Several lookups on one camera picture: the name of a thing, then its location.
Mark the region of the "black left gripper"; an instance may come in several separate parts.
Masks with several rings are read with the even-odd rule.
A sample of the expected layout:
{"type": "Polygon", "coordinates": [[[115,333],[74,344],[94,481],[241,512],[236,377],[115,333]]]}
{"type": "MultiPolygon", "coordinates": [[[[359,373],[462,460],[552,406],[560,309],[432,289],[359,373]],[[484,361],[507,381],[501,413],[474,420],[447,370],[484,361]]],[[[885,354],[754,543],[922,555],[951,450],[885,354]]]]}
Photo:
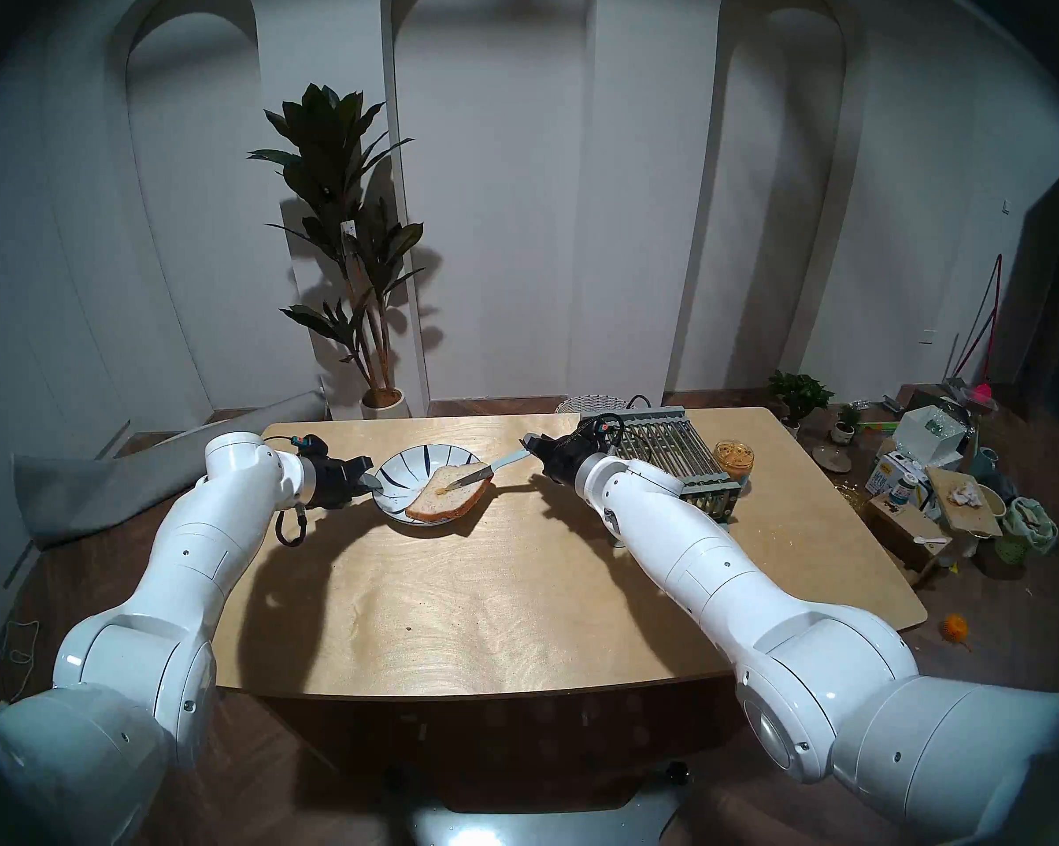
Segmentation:
{"type": "Polygon", "coordinates": [[[308,510],[339,510],[355,497],[383,493],[383,484],[367,456],[342,460],[302,453],[300,461],[304,468],[300,504],[308,510]]]}

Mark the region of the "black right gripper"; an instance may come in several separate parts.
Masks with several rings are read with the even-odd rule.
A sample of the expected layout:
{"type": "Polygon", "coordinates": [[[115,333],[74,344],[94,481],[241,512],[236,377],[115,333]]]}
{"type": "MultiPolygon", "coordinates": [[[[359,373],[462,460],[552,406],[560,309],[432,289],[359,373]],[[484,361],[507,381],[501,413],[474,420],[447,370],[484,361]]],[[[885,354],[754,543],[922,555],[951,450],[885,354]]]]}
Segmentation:
{"type": "Polygon", "coordinates": [[[608,455],[622,439],[622,416],[590,416],[582,417],[576,429],[563,437],[526,433],[519,442],[541,464],[542,475],[556,484],[576,487],[586,460],[608,455]]]}

